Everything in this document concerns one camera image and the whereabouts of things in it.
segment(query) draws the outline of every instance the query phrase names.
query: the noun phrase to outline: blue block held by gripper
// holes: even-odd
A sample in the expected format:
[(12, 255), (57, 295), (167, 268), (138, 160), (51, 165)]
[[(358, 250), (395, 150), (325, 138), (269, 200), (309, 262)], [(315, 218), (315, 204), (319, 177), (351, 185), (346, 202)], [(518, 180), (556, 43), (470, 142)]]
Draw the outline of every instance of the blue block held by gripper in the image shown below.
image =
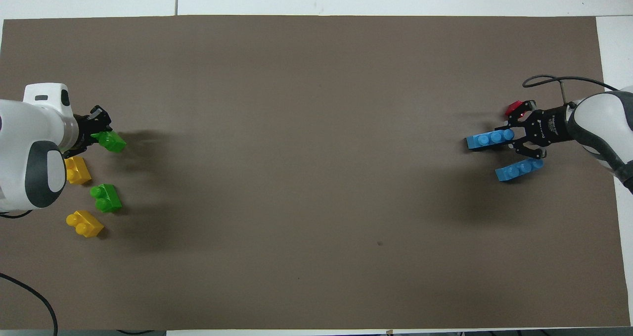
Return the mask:
[(529, 158), (521, 160), (515, 164), (510, 164), (507, 167), (495, 169), (495, 173), (497, 173), (499, 181), (508, 181), (513, 180), (517, 176), (522, 176), (529, 172), (539, 170), (542, 167), (542, 159)]
[(468, 143), (468, 149), (483, 148), (485, 146), (491, 146), (495, 144), (502, 144), (514, 138), (514, 132), (511, 129), (498, 129), (479, 135), (466, 137)]

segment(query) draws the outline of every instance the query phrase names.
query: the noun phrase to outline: lego stud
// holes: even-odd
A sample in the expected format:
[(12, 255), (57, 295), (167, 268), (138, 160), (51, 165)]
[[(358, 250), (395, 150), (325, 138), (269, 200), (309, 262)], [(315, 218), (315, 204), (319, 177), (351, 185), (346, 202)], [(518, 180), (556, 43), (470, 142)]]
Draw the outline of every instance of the lego stud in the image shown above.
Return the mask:
[(511, 129), (504, 129), (503, 131), (503, 137), (505, 140), (511, 140), (512, 138), (514, 138), (514, 131)]
[(76, 214), (68, 215), (66, 217), (66, 225), (68, 226), (76, 226), (79, 223), (79, 216)]
[(494, 143), (498, 144), (503, 139), (503, 135), (501, 132), (492, 132), (490, 133), (490, 140)]
[(94, 205), (99, 211), (105, 211), (112, 208), (112, 203), (104, 198), (98, 198)]
[(481, 135), (477, 137), (477, 142), (479, 142), (479, 144), (481, 145), (487, 145), (488, 142), (490, 142), (490, 139), (486, 135)]
[(77, 232), (78, 235), (83, 235), (84, 233), (88, 232), (88, 226), (86, 226), (85, 223), (78, 223), (75, 226), (75, 232)]
[(511, 176), (511, 178), (516, 178), (519, 175), (519, 171), (515, 167), (508, 168), (506, 172), (508, 173), (509, 176)]
[(90, 188), (90, 196), (93, 198), (99, 198), (106, 195), (106, 190), (99, 185), (98, 187)]
[(534, 169), (541, 169), (543, 167), (543, 160), (542, 159), (534, 159), (532, 160), (532, 167), (534, 167)]
[(518, 165), (518, 169), (525, 174), (532, 171), (532, 165), (529, 162), (524, 162)]

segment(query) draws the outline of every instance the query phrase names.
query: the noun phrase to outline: yellow lego block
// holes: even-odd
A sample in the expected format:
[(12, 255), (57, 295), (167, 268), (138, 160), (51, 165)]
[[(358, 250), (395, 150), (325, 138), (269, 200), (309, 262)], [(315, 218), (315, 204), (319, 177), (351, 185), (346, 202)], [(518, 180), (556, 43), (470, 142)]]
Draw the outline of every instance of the yellow lego block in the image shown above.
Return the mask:
[(92, 176), (88, 172), (86, 162), (81, 156), (72, 156), (64, 159), (66, 163), (66, 179), (71, 184), (84, 184), (92, 180)]
[(103, 230), (103, 225), (94, 216), (85, 210), (75, 211), (66, 217), (66, 224), (74, 226), (75, 232), (84, 237), (95, 237)]

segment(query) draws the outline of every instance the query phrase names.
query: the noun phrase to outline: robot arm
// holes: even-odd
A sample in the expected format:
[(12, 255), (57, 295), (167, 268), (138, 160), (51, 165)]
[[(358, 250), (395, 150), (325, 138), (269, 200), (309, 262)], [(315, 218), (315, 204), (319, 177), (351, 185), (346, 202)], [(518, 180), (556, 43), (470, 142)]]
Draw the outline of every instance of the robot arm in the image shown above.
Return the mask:
[(567, 131), (633, 192), (633, 86), (575, 101)]
[(99, 106), (73, 115), (64, 84), (28, 85), (22, 102), (0, 99), (0, 212), (51, 205), (66, 183), (63, 158), (86, 151), (109, 123)]
[[(552, 78), (542, 83), (560, 83), (563, 79), (551, 75), (537, 77)], [(533, 78), (526, 80), (524, 87), (542, 84), (526, 85)], [(591, 79), (586, 81), (599, 83)], [(528, 111), (529, 116), (520, 120)], [(633, 192), (633, 86), (598, 93), (549, 110), (536, 109), (535, 101), (517, 101), (509, 106), (506, 115), (507, 123), (497, 130), (525, 130), (524, 136), (504, 142), (516, 153), (542, 159), (547, 155), (544, 147), (556, 142), (576, 140)], [(535, 144), (538, 148), (528, 148), (525, 144)]]

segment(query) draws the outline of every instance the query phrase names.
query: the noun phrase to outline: white table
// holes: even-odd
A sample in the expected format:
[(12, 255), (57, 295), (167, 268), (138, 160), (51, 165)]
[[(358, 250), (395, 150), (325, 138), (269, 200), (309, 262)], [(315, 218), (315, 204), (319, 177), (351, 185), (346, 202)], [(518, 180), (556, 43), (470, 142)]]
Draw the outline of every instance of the white table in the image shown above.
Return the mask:
[[(0, 0), (2, 20), (175, 14), (597, 16), (604, 81), (617, 88), (633, 84), (633, 0)], [(615, 181), (615, 185), (633, 320), (633, 196), (619, 181)], [(249, 334), (308, 336), (384, 334), (386, 331), (251, 330)], [(449, 330), (394, 330), (396, 333), (433, 331)], [(174, 331), (169, 334), (233, 336), (244, 331)]]

